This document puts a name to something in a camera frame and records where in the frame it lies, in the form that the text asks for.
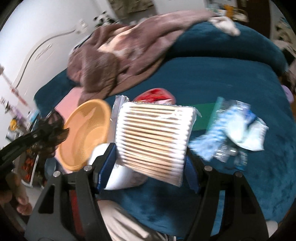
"orange plastic basket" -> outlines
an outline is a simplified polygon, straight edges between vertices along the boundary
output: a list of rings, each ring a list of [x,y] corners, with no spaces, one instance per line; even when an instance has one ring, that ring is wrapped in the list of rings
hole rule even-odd
[[[78,171],[86,165],[93,149],[107,142],[111,109],[101,99],[93,99],[80,105],[67,119],[70,128],[68,138],[59,145],[60,163],[70,171]]]

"blue gripper pad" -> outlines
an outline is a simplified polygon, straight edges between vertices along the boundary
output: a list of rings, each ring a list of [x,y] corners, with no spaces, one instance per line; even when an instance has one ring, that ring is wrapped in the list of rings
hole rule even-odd
[[[98,156],[94,161],[94,183],[97,190],[100,192],[106,188],[109,177],[116,162],[116,144],[110,143],[105,153]]]
[[[200,189],[198,185],[198,173],[196,172],[189,156],[186,156],[185,158],[184,174],[190,189],[195,191],[195,193],[198,193]]]

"bed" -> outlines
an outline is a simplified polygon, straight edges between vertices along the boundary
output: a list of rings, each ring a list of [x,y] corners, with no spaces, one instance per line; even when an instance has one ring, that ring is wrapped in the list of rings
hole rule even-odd
[[[151,88],[165,88],[178,105],[213,103],[218,96],[250,104],[267,131],[264,151],[250,152],[244,172],[266,220],[280,222],[296,195],[296,125],[279,83],[287,64],[281,51],[256,31],[237,24],[239,37],[230,37],[208,22],[192,26],[181,35],[160,68],[147,80],[121,93],[130,99]],[[45,116],[76,88],[62,71],[35,95]],[[112,106],[115,96],[106,101]],[[192,132],[193,139],[205,131]],[[210,163],[220,172],[234,173],[233,159]],[[199,198],[186,179],[180,188],[149,178],[139,187],[106,191],[101,199],[119,203],[144,225],[185,237],[196,214]],[[212,234],[219,231],[224,193]]]

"purple object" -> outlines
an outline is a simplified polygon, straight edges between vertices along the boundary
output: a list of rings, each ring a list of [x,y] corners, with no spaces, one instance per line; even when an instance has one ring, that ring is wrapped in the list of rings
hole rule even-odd
[[[293,96],[292,92],[289,90],[289,88],[287,86],[285,86],[285,85],[281,85],[281,86],[284,89],[284,92],[285,92],[285,94],[287,96],[287,99],[288,99],[289,103],[290,104],[293,103],[294,102],[294,96]]]

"beige pants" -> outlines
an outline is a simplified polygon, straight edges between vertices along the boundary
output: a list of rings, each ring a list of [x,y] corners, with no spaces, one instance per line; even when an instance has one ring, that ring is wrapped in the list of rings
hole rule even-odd
[[[166,235],[140,224],[117,203],[100,200],[98,205],[113,241],[168,241]]]

